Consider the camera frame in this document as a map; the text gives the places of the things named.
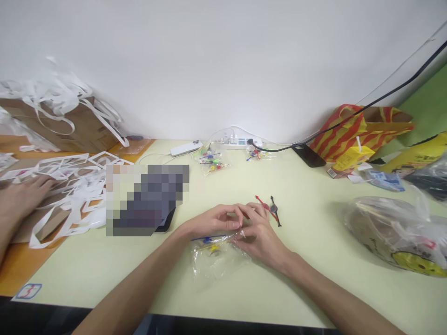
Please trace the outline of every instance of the black device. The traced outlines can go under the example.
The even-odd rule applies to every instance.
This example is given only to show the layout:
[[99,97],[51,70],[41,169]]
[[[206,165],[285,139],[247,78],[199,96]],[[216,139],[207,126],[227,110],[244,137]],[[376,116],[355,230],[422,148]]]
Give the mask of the black device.
[[176,209],[173,209],[169,212],[168,216],[166,217],[166,220],[157,227],[155,230],[156,233],[166,233],[171,225],[172,218],[174,217],[174,212]]
[[302,160],[306,162],[306,164],[311,168],[318,168],[320,166],[326,165],[326,162],[323,158],[321,158],[315,151],[310,149],[306,144],[300,146],[301,149],[297,147],[292,147],[293,151],[297,153],[298,156],[301,157]]

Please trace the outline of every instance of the desk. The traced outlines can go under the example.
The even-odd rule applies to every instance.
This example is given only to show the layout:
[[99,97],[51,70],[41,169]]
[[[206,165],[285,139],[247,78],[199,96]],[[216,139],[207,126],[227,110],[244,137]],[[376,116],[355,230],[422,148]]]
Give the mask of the desk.
[[[168,152],[182,141],[156,141],[150,152]],[[358,196],[375,195],[412,202],[414,193],[393,193],[369,184],[333,180],[325,168],[308,168],[292,150],[271,161],[246,162],[243,150],[229,151],[232,167],[204,177],[189,155],[171,164],[191,164],[189,199],[176,210],[171,230],[219,204],[255,201],[255,195],[279,207],[282,227],[273,229],[291,250],[312,266],[377,309],[409,334],[444,334],[447,281],[400,270],[372,255],[345,228],[341,209]],[[151,155],[143,163],[157,163]],[[447,209],[431,201],[433,214]],[[42,284],[34,303],[93,308],[157,248],[167,234],[106,237],[104,228],[71,236],[35,273]],[[167,278],[152,313],[333,327],[299,290],[257,262],[194,290],[192,255],[187,250]]]
[[[12,152],[15,159],[45,159],[52,157],[71,156],[74,152],[21,152],[19,146],[29,145],[25,136],[0,135],[0,152]],[[121,147],[120,144],[113,147],[110,152],[114,153]],[[140,157],[138,155],[122,155],[122,158],[135,162]],[[45,241],[50,241],[57,234],[53,232]],[[51,256],[51,254],[62,244],[65,238],[57,240],[45,249],[29,249],[27,243],[15,243],[8,247],[5,259],[0,268],[0,295],[13,296],[36,272],[36,270]]]

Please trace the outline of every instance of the yellow package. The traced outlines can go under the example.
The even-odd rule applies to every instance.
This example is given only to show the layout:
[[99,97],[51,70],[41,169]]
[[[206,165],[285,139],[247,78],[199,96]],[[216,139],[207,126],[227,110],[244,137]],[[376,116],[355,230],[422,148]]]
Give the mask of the yellow package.
[[332,178],[343,178],[350,174],[361,163],[367,161],[374,151],[368,147],[350,147],[342,154],[327,172]]
[[417,169],[437,161],[444,154],[446,148],[447,132],[443,132],[430,141],[408,148],[382,166],[380,170],[387,173],[394,172],[400,178],[404,178]]

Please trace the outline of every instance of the small colorful toy parts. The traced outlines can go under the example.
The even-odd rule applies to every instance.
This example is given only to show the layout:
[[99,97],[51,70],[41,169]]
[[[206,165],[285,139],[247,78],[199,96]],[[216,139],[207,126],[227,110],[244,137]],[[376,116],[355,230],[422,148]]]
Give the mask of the small colorful toy parts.
[[198,157],[199,163],[203,164],[204,174],[207,175],[211,172],[218,171],[229,164],[223,163],[222,161],[222,151],[215,150],[211,147],[211,143],[208,145],[208,148],[202,147],[200,149],[200,156]]
[[268,151],[262,151],[256,149],[252,145],[247,146],[247,161],[253,160],[253,161],[264,161],[271,159],[271,153]]

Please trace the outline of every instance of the snack bag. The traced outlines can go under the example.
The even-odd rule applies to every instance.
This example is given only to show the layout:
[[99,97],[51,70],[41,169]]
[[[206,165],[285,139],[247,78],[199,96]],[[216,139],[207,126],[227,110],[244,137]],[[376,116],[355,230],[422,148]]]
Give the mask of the snack bag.
[[358,165],[367,161],[372,155],[374,155],[374,151],[368,147],[350,147],[327,172],[334,179],[347,177]]
[[370,252],[396,267],[447,277],[447,218],[430,216],[428,201],[417,205],[383,197],[354,199],[345,225]]
[[396,158],[382,166],[380,170],[387,173],[394,172],[400,178],[404,178],[417,169],[437,161],[444,154],[446,148],[447,132],[443,132],[430,141],[403,151]]

